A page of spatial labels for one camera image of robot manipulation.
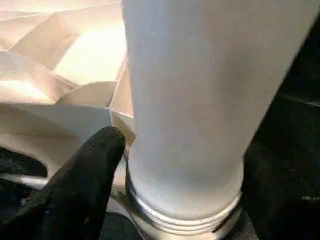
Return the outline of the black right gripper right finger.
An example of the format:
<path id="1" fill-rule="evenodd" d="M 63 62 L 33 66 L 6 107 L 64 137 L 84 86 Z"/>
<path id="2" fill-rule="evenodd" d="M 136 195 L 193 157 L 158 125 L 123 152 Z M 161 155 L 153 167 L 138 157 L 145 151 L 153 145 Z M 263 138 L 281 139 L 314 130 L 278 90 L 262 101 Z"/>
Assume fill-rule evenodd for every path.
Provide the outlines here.
<path id="1" fill-rule="evenodd" d="M 320 161 L 300 148 L 253 141 L 244 155 L 243 205 L 261 240 L 320 238 Z"/>

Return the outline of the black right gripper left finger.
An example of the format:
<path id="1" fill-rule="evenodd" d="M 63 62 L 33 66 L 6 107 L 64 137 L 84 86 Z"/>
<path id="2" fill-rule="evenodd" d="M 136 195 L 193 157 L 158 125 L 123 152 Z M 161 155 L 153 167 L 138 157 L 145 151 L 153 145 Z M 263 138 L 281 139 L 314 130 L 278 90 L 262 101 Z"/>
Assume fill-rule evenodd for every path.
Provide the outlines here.
<path id="1" fill-rule="evenodd" d="M 114 126 L 92 135 L 77 152 L 0 226 L 2 240 L 71 240 L 88 223 L 97 240 L 126 138 Z"/>

